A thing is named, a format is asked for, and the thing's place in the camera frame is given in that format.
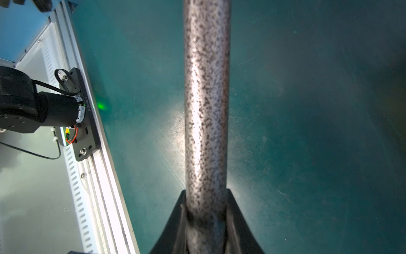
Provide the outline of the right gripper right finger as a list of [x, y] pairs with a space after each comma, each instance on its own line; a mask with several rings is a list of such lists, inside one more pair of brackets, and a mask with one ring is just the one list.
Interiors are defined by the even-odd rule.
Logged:
[[226, 254], [264, 254], [254, 238], [231, 190], [227, 190]]

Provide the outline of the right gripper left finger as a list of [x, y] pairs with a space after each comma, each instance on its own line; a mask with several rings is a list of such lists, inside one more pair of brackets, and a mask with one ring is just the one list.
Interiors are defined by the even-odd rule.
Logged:
[[187, 254], [187, 209], [186, 191], [183, 190], [172, 210], [168, 222], [150, 251], [151, 254]]

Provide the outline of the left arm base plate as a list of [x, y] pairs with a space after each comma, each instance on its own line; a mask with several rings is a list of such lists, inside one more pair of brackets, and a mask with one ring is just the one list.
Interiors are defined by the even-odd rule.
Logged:
[[100, 148], [100, 137], [96, 127], [91, 95], [87, 91], [80, 69], [73, 68], [70, 71], [56, 69], [55, 77], [60, 89], [78, 103], [77, 117], [75, 123], [70, 126], [70, 130], [66, 132], [69, 135], [66, 141], [67, 144], [73, 146], [75, 158], [80, 162]]

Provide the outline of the red grip rake front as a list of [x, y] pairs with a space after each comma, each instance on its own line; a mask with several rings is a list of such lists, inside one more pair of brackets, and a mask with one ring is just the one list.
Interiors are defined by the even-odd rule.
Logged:
[[186, 243], [225, 249], [230, 1], [184, 1]]

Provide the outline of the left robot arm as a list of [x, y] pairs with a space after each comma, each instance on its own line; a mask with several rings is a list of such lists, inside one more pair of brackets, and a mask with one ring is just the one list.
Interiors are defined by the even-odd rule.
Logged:
[[1, 67], [1, 129], [34, 133], [40, 127], [69, 127], [82, 123], [86, 115], [83, 79], [78, 68], [55, 70], [62, 88], [31, 79], [24, 72]]

